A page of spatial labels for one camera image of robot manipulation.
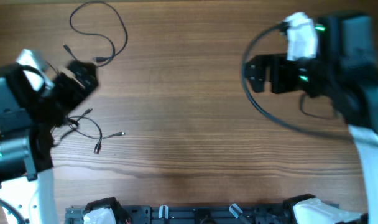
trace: white plastic part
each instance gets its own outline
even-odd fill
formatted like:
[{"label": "white plastic part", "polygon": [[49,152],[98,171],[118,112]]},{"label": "white plastic part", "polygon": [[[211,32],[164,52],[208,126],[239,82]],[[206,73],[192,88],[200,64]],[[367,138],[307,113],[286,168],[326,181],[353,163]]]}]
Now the white plastic part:
[{"label": "white plastic part", "polygon": [[285,22],[290,24],[287,30],[287,60],[295,61],[302,57],[315,58],[318,36],[312,19],[303,12],[297,12],[288,16]]},{"label": "white plastic part", "polygon": [[42,76],[39,76],[38,74],[33,72],[24,72],[35,91],[39,91],[44,84],[49,87],[54,86],[52,81],[42,71],[42,69],[44,67],[48,67],[48,65],[44,64],[44,60],[42,59],[41,54],[35,53],[32,50],[24,49],[16,59],[16,62],[21,65],[30,65],[41,73]]},{"label": "white plastic part", "polygon": [[357,220],[362,215],[326,205],[319,199],[308,199],[298,202],[293,207],[298,224],[335,224]]},{"label": "white plastic part", "polygon": [[[354,139],[364,139],[378,145],[378,135],[371,129],[349,125]],[[361,160],[369,204],[369,224],[378,224],[378,146],[355,142]]]},{"label": "white plastic part", "polygon": [[87,213],[84,216],[84,224],[116,224],[116,219],[111,209],[100,208]]},{"label": "white plastic part", "polygon": [[[0,198],[13,206],[30,224],[59,224],[53,194],[53,171],[48,169],[37,174],[37,180],[28,182],[20,177],[1,183]],[[8,224],[17,220],[4,208]]]}]

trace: wood grain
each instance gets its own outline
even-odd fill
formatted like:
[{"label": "wood grain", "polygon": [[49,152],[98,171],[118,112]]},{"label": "wood grain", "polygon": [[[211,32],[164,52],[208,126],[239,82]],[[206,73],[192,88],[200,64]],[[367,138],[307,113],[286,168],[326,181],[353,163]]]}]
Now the wood grain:
[{"label": "wood grain", "polygon": [[[378,49],[378,2],[361,1],[182,1],[112,4],[129,33],[121,55],[99,69],[101,87],[72,114],[94,110],[105,134],[96,141],[72,134],[53,149],[55,200],[65,208],[115,196],[124,205],[272,203],[311,193],[365,212],[359,159],[348,142],[318,139],[281,128],[248,102],[239,81],[241,54],[250,39],[296,11],[311,16],[361,9],[374,18]],[[23,48],[41,50],[55,66],[107,56],[103,39],[74,33],[68,18],[77,4],[0,6],[0,66]],[[79,30],[105,34],[118,49],[122,29],[103,6],[74,18]],[[278,34],[262,41],[260,53],[284,52]],[[306,128],[347,134],[341,121],[320,121],[298,111],[299,93],[258,94],[272,114]],[[331,114],[326,99],[306,109]],[[83,122],[85,132],[97,135]],[[5,218],[0,209],[0,223]]]}]

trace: wooden table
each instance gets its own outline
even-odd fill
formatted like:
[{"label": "wooden table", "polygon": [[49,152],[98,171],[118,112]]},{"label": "wooden table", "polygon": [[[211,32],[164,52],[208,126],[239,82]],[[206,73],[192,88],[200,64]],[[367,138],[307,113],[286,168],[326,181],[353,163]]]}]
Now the wooden table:
[{"label": "wooden table", "polygon": [[[76,34],[68,18],[77,4],[0,6],[0,66],[24,49],[40,50],[55,66],[71,58],[107,56],[109,44]],[[115,196],[123,205],[228,205],[274,203],[311,193],[341,208],[365,212],[367,200],[356,149],[348,142],[318,139],[281,128],[259,114],[244,96],[240,59],[250,39],[286,16],[361,9],[374,17],[378,50],[378,2],[355,1],[182,1],[114,3],[129,42],[99,69],[100,88],[72,114],[85,109],[105,134],[96,141],[72,134],[53,149],[55,200],[65,208]],[[104,6],[73,18],[79,30],[112,38],[123,33]],[[262,41],[259,53],[286,51],[278,34]],[[299,93],[263,93],[265,109],[290,123],[346,134],[341,121],[308,118],[298,111]],[[326,99],[306,109],[329,115]],[[82,122],[87,133],[95,127]],[[0,208],[0,223],[5,222]]]}]

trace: wooden surface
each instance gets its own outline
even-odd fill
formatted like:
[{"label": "wooden surface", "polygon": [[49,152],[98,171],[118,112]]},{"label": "wooden surface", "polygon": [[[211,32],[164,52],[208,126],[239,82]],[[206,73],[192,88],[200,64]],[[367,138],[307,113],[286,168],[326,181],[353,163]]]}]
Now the wooden surface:
[{"label": "wooden surface", "polygon": [[[126,23],[129,42],[99,69],[101,87],[72,114],[94,110],[105,134],[96,141],[77,134],[53,149],[55,200],[65,208],[115,196],[123,205],[273,203],[311,193],[365,212],[361,166],[352,144],[294,133],[265,119],[248,102],[239,81],[241,54],[260,31],[296,11],[310,16],[362,9],[374,17],[378,50],[378,2],[207,1],[113,4]],[[108,43],[74,33],[68,25],[77,4],[0,6],[0,66],[23,48],[40,50],[56,66],[71,58],[110,54]],[[122,30],[103,6],[73,19],[77,29],[100,32],[122,45]],[[278,34],[260,53],[284,52]],[[320,121],[298,112],[298,93],[256,95],[265,109],[290,123],[347,133],[341,121]],[[325,99],[308,100],[312,113],[330,114]],[[97,134],[95,127],[81,127]],[[0,209],[0,223],[5,221]]]}]

